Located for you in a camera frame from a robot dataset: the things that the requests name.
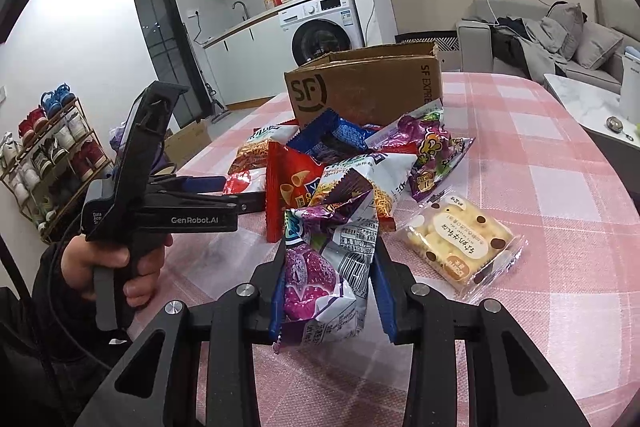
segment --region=blue shoe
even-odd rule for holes
[[[70,92],[69,86],[62,84],[56,89],[56,98],[62,104],[62,107],[76,100],[76,96]]]
[[[53,91],[48,91],[42,94],[40,105],[44,109],[44,112],[47,113],[47,118],[49,118],[49,120],[62,111],[62,104],[58,101],[56,94]]]

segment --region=blanket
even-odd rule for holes
[[[566,70],[567,60],[559,54],[567,37],[567,31],[557,21],[543,17],[542,20],[523,19],[529,39],[507,26],[498,26],[495,32],[513,36],[522,46],[531,80],[539,84],[545,81],[545,73],[556,74],[556,66]]]

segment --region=kitchen cabinet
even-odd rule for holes
[[[297,68],[290,35],[282,31],[278,17],[245,28],[206,52],[225,104],[284,92],[284,73]]]

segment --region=table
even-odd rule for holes
[[[512,230],[529,248],[484,296],[500,300],[558,372],[594,427],[618,418],[640,381],[640,217],[620,179],[567,111],[535,82],[482,73],[443,73],[446,123],[476,136],[447,184]],[[198,154],[181,174],[223,174],[255,127],[292,116],[275,97]],[[403,198],[396,213],[416,209]],[[264,214],[242,216],[234,233],[179,235],[158,294],[133,335],[171,299],[189,306],[218,298],[272,259]],[[446,283],[393,235],[395,261],[450,295]],[[399,426],[411,347],[382,331],[374,295],[359,337],[274,354],[254,347],[262,425]],[[467,425],[466,367],[458,350],[459,425]],[[198,413],[204,418],[204,380]]]
[[[582,126],[617,172],[626,190],[640,203],[640,136],[636,134],[635,124],[620,114],[620,95],[555,74],[545,75],[545,89]],[[624,133],[616,134],[607,127],[610,116],[622,121]]]

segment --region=floor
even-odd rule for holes
[[[235,126],[236,123],[241,121],[244,117],[251,114],[255,109],[240,109],[237,111],[230,111],[225,118],[209,125],[209,137],[211,141],[219,138],[225,134],[229,129]]]

